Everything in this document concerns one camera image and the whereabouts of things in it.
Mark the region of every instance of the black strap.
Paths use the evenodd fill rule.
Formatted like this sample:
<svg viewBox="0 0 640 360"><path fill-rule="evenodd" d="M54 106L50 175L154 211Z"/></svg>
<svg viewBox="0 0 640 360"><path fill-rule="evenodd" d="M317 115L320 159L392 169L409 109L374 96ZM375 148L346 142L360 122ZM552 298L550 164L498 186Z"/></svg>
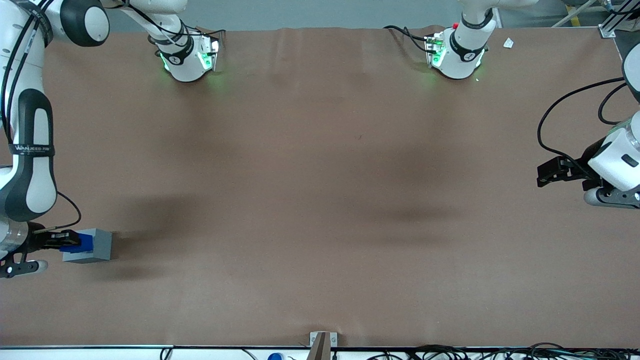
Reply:
<svg viewBox="0 0 640 360"><path fill-rule="evenodd" d="M42 11L38 5L29 0L11 0L11 2L38 19L40 27L42 28L42 33L44 34L44 46L46 47L49 45L53 40L53 28L51 27L51 22L44 11Z"/></svg>
<svg viewBox="0 0 640 360"><path fill-rule="evenodd" d="M468 27L469 29L480 30L483 27L487 26L487 24L489 24L489 22L492 19L493 19L493 10L492 9L488 9L484 13L484 21L482 21L480 24L472 24L472 23L466 21L464 15L462 16L462 24L464 26Z"/></svg>
<svg viewBox="0 0 640 360"><path fill-rule="evenodd" d="M50 158L56 154L53 145L31 145L26 143L10 143L11 155L31 156L32 158Z"/></svg>
<svg viewBox="0 0 640 360"><path fill-rule="evenodd" d="M451 33L451 37L449 37L449 43L451 43L451 49L460 56L460 60L462 60L465 63L468 63L470 61L474 61L478 55L480 55L480 53L484 50L484 47L486 46L486 43L479 49L475 49L475 50L471 50L471 49L467 49L466 47L461 46L460 44L458 44L458 42L456 41L456 30L454 30Z"/></svg>
<svg viewBox="0 0 640 360"><path fill-rule="evenodd" d="M163 55L163 57L165 58L166 61L170 62L173 65L182 65L184 63L184 59L189 56L191 54L191 52L193 51L193 37L189 37L189 40L187 41L187 44L185 44L185 47L182 48L182 50L178 51L177 53L174 54L170 54L170 53L166 53L164 51L161 51L161 54Z"/></svg>

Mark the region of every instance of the gray block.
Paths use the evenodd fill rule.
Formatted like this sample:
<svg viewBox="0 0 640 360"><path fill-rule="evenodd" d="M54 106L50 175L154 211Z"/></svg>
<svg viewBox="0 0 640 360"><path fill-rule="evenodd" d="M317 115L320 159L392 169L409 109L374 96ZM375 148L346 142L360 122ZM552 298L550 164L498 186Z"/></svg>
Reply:
<svg viewBox="0 0 640 360"><path fill-rule="evenodd" d="M111 233L100 229L78 231L79 234L93 236L93 250L70 254L62 253L62 261L67 263L88 264L111 260Z"/></svg>

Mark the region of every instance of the brown table surface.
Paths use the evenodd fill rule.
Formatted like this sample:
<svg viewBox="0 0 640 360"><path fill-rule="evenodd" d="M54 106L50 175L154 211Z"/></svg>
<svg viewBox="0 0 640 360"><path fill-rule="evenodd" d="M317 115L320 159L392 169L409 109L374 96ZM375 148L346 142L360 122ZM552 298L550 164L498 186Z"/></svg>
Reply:
<svg viewBox="0 0 640 360"><path fill-rule="evenodd" d="M445 79L386 30L228 33L219 72L174 81L144 35L53 44L56 179L115 259L0 284L5 345L637 347L638 212L536 187L536 126L620 76L596 29L501 29ZM513 49L502 43L515 41ZM612 86L569 99L549 145L607 132ZM637 110L620 92L606 115ZM60 200L39 219L74 218Z"/></svg>

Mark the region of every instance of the green led light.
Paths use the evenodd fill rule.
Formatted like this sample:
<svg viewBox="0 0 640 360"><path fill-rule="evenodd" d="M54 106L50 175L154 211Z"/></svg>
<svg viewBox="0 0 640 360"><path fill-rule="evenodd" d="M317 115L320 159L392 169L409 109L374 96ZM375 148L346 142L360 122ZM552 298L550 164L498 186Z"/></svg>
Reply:
<svg viewBox="0 0 640 360"><path fill-rule="evenodd" d="M482 61L482 55L484 55L484 50L478 55L478 61L476 62L476 67L480 66L480 61Z"/></svg>
<svg viewBox="0 0 640 360"><path fill-rule="evenodd" d="M208 54L201 54L201 53L198 53L198 55L200 56L200 62L202 63L202 67L205 70L211 69L211 67L213 66L211 64L211 56L209 56Z"/></svg>
<svg viewBox="0 0 640 360"><path fill-rule="evenodd" d="M446 52L444 51L444 48L439 51L438 53L433 55L433 66L435 67L439 67L440 65L442 65L442 59L444 58L444 56L446 55Z"/></svg>
<svg viewBox="0 0 640 360"><path fill-rule="evenodd" d="M167 65L166 60L164 59L164 56L162 55L162 53L160 53L160 59L162 59L162 63L164 64L164 69L167 71L171 71L169 70L169 65Z"/></svg>

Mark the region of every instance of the cable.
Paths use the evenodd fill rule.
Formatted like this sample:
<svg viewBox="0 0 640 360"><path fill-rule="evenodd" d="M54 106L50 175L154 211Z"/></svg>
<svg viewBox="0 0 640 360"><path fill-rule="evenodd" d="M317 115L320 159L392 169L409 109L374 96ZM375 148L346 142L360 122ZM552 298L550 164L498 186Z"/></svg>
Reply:
<svg viewBox="0 0 640 360"><path fill-rule="evenodd" d="M412 37L412 38L414 38L414 39L416 39L416 40L423 40L423 41L424 41L424 38L421 38L421 37L419 37L419 36L417 36L417 35L411 34L409 31L404 32L404 29L406 29L406 27L405 27L404 29L401 29L401 28L398 28L398 27L397 27L397 26L395 26L395 25L387 25L387 26L385 26L383 29L393 29L393 30L398 30L398 31L400 31L402 34L404 34L404 36L406 36L406 37Z"/></svg>
<svg viewBox="0 0 640 360"><path fill-rule="evenodd" d="M80 211L80 208L78 208L78 205L75 204L75 202L71 199L69 199L68 196L66 196L65 194L58 192L58 195L62 196L66 201L68 201L69 204L71 204L71 206L74 207L74 209L76 209L76 213L78 214L78 219L70 224L67 225L59 225L54 227L54 230L58 230L58 229L64 229L66 227L72 227L73 225L76 225L78 223L80 223L80 221L82 220L82 211Z"/></svg>
<svg viewBox="0 0 640 360"><path fill-rule="evenodd" d="M618 92L620 89L622 89L622 88L624 88L626 86L627 86L627 83L618 85L615 89L611 90L611 92L608 93L607 96L605 96L604 100L600 103L600 106L598 107L598 119L600 119L600 121L603 122L604 124L607 124L607 125L618 125L620 123L620 121L608 121L608 120L605 120L604 117L602 116L602 111L604 110L604 107L607 104L607 101L609 101L609 99L616 92Z"/></svg>
<svg viewBox="0 0 640 360"><path fill-rule="evenodd" d="M68 196L66 196L65 194L63 194L61 192L57 192L57 193L58 193L58 195L63 197L69 204L71 204L71 206L73 206L74 209L76 209L76 213L78 215L77 220L72 222L72 223L65 224L65 225L58 225L58 226L54 226L54 227L48 227L46 229L36 230L36 231L33 232L34 234L46 233L47 231L54 231L54 230L59 230L59 229L65 229L67 227L72 227L73 225L76 225L76 224L80 223L80 221L82 220L82 211L80 211L80 208L78 207L78 205L76 205L75 202L73 200L71 200Z"/></svg>
<svg viewBox="0 0 640 360"><path fill-rule="evenodd" d="M419 359L416 353L422 353L422 359L464 359L469 360L467 355L468 348L447 347L442 345L424 345L421 347L413 348L413 351L407 352L409 359ZM520 356L512 357L515 354L522 355L522 360L630 360L631 355L637 355L637 351L634 349L576 349L576 348L564 348L555 343L537 343L530 347L516 347L516 348L498 348L488 354L481 354L477 360L514 360L521 359ZM381 359L382 356L376 356L370 358Z"/></svg>
<svg viewBox="0 0 640 360"><path fill-rule="evenodd" d="M18 53L18 49L20 48L20 45L22 43L22 41L24 40L24 35L26 35L27 31L29 30L29 27L31 25L31 23L33 22L33 20L35 19L35 17L31 16L29 17L29 19L27 20L27 22L24 24L24 27L22 27L22 31L20 32L20 34L18 35L18 39L15 41L15 45L13 46L13 50L11 51L11 54L9 55L9 60L6 63L6 68L4 70L4 76L3 76L3 80L2 80L2 86L0 86L0 108L2 108L2 125L4 127L4 134L6 135L6 139L9 143L12 143L13 140L11 139L11 124L8 121L8 117L7 117L7 113L11 112L11 109L8 109L8 111L5 109L6 103L4 101L4 93L6 92L6 86L9 82L9 73L13 70L13 61L15 60L15 57Z"/></svg>
<svg viewBox="0 0 640 360"><path fill-rule="evenodd" d="M242 351L246 352L249 356L251 356L251 358L252 358L253 360L258 360L258 358L257 358L257 357L255 357L255 356L254 356L252 353L250 353L249 351L247 351L247 349L243 349L243 348L242 348L242 349L240 349L240 350L242 350Z"/></svg>
<svg viewBox="0 0 640 360"><path fill-rule="evenodd" d="M604 80L604 81L599 81L597 83L593 83L591 85L587 85L587 86L583 86L577 90L574 90L564 96L562 96L560 99L556 100L551 106L549 106L549 109L547 109L547 111L545 112L544 115L542 115L542 119L540 119L540 123L538 124L538 144L540 145L540 147L542 147L543 149L545 149L546 151L549 152L553 152L554 154L558 154L560 156L564 156L567 160L571 161L571 163L577 167L578 169L580 169L580 171L582 171L583 173L585 173L590 179L594 179L594 177L587 172L587 170L585 170L580 164L578 164L577 161L575 161L575 159L573 159L571 156L567 155L566 153L560 151L560 150L556 150L553 149L549 146L546 146L543 142L542 142L542 125L545 123L545 120L547 119L547 117L549 116L549 114L551 113L551 111L560 103L563 102L566 98L573 96L579 92L583 92L585 90L589 90L591 88L595 88L598 86L602 86L602 85L606 85L606 84L611 84L611 83L617 83L619 81L624 81L624 78L614 78L614 79L609 79L609 80Z"/></svg>
<svg viewBox="0 0 640 360"><path fill-rule="evenodd" d="M624 12L619 12L616 9L614 9L613 5L611 5L611 4L609 4L608 6L605 6L605 8L607 9L607 11L610 14L613 14L613 15L629 15L629 14L632 14L632 13L639 13L640 12L640 8L631 9L631 10L627 10L627 11L624 11Z"/></svg>
<svg viewBox="0 0 640 360"><path fill-rule="evenodd" d="M397 27L397 26L395 26L395 25L388 25L388 26L385 26L383 29L393 29L393 30L398 30L402 35L404 35L404 36L408 37L409 39L411 39L411 41L413 42L413 44L414 44L418 49L420 49L420 50L422 50L422 51L424 51L425 53L428 53L428 54L435 54L435 53L436 53L436 52L435 52L435 51L433 51L433 50L428 50L428 49L425 49L425 48L423 48L422 46L420 46L420 44L418 44L418 43L416 42L416 40L424 41L424 37L422 37L422 38L421 38L421 37L418 37L417 35L411 34L411 32L409 31L409 28L407 28L406 26L405 26L403 29L400 29L400 28L398 28L398 27Z"/></svg>
<svg viewBox="0 0 640 360"><path fill-rule="evenodd" d="M396 360L404 360L402 357L399 357L399 356L394 355L394 354L389 354L389 352L384 352L384 353L382 353L380 355L372 356L372 357L368 358L367 360L378 360L379 357L386 357L387 359L390 358L390 357L393 357Z"/></svg>
<svg viewBox="0 0 640 360"><path fill-rule="evenodd" d="M160 360L168 360L172 352L173 352L173 348L163 348L162 350L160 350Z"/></svg>
<svg viewBox="0 0 640 360"><path fill-rule="evenodd" d="M53 0L42 0L38 3L38 6L41 7L42 11L44 12L49 7L49 5L51 5L52 2ZM13 62L15 61L15 57L18 55L18 50L20 49L20 45L22 45L22 41L24 41L24 36L26 35L27 31L29 31L31 23L34 20L35 20L35 25L31 30L29 43L27 44L24 54L22 55L22 59L20 59L20 63L16 68L15 75L13 76L13 82L10 89L9 97L7 99L8 101L5 103L4 93L6 92L6 87L9 82L9 73L13 70ZM11 55L9 55L9 59L6 65L8 68L5 69L2 86L0 86L0 94L2 95L0 100L0 108L2 110L1 111L2 125L4 127L4 135L6 136L8 143L13 143L13 139L11 136L11 108L13 104L13 93L15 92L15 87L17 86L18 80L20 78L20 73L22 72L22 68L27 61L29 51L31 50L31 43L33 42L33 39L35 38L35 35L38 32L39 24L40 24L40 21L38 19L36 19L33 15L29 16L29 19L27 20L25 25L22 27L22 31L20 31L20 34L16 39L16 42L11 51Z"/></svg>

